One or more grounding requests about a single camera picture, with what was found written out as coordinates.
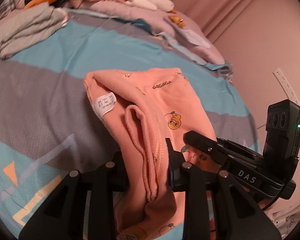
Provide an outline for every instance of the metal screw head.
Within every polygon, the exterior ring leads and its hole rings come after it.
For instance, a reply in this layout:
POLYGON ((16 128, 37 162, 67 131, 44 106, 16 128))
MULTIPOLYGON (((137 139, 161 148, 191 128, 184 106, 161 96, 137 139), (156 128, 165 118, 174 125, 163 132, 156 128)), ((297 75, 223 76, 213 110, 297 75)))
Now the metal screw head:
POLYGON ((115 166, 115 163, 114 162, 107 162, 106 163, 106 167, 107 168, 113 168, 115 166))
POLYGON ((219 171, 219 175, 223 178, 227 178, 229 176, 229 173, 228 173, 228 171, 222 170, 222 171, 219 171))
POLYGON ((184 167, 185 169, 189 169, 189 168, 191 168, 191 166, 192 166, 192 164, 189 163, 189 162, 184 162, 184 163, 182 164, 182 167, 184 167))
POLYGON ((77 170, 73 170, 73 171, 70 171, 69 175, 70 175, 70 177, 76 177, 79 175, 79 172, 77 170))

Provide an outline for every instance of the blue stripe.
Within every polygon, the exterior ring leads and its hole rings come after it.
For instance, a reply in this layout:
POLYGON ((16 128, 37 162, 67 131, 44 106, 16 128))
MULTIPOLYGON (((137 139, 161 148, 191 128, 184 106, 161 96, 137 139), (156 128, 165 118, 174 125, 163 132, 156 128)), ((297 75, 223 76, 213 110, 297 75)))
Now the blue stripe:
MULTIPOLYGON (((48 184, 58 175, 64 177, 66 173, 42 165, 38 167, 33 175, 28 177, 24 183, 19 184, 17 187, 2 171, 2 169, 12 161, 15 162, 17 178, 19 178, 22 172, 33 162, 31 158, 16 152, 0 141, 0 195, 12 186, 16 188, 13 192, 8 191, 9 194, 6 194, 5 199, 0 201, 0 218, 6 224, 8 229, 17 237, 22 227, 12 219, 12 216, 24 207, 30 199, 33 198, 34 194, 44 185, 48 184)), ((36 209, 33 209, 30 215, 24 218, 24 222, 27 222, 35 210, 36 209)))
POLYGON ((189 79, 206 111, 236 116, 249 114, 236 89, 227 80, 213 77, 204 67, 172 51, 163 51, 159 45, 74 21, 10 60, 57 73, 66 71, 78 78, 100 69, 144 71, 153 67, 178 67, 189 79))

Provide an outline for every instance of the blanket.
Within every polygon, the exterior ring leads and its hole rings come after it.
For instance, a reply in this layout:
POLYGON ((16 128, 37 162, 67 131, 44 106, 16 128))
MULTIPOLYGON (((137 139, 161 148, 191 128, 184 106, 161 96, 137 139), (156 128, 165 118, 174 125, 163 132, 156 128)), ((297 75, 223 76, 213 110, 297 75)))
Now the blanket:
MULTIPOLYGON (((119 149, 87 99, 88 72, 179 68, 216 136, 258 151, 253 117, 229 82, 229 65, 194 64, 130 23, 68 16, 45 41, 0 60, 0 218, 16 237, 69 171, 92 171, 119 149)), ((160 240, 181 239, 182 226, 169 224, 160 240)))

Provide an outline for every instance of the white paper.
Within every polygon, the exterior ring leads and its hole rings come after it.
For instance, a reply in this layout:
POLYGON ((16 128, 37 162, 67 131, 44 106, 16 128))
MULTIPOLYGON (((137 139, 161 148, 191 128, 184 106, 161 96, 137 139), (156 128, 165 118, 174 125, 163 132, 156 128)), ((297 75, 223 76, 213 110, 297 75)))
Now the white paper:
POLYGON ((207 49, 211 48, 211 43, 198 35, 193 30, 185 30, 179 26, 177 26, 174 22, 172 22, 169 18, 165 17, 165 20, 170 23, 173 28, 180 33, 187 41, 189 41, 193 45, 204 46, 207 49))
POLYGON ((96 101, 94 102, 93 110, 98 118, 102 120, 103 116, 111 111, 116 103, 117 98, 115 97, 113 92, 110 92, 96 99, 96 101))

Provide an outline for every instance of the cable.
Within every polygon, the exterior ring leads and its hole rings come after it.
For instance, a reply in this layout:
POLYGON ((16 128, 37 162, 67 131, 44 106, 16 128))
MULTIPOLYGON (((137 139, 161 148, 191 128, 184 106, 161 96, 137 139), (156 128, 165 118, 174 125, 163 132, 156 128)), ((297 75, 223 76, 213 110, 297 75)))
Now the cable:
POLYGON ((279 198, 280 198, 280 195, 281 195, 281 192, 285 189, 285 187, 288 185, 287 182, 285 182, 283 188, 280 190, 279 194, 268 204, 266 205, 262 210, 265 211, 267 210, 269 207, 271 207, 279 198))

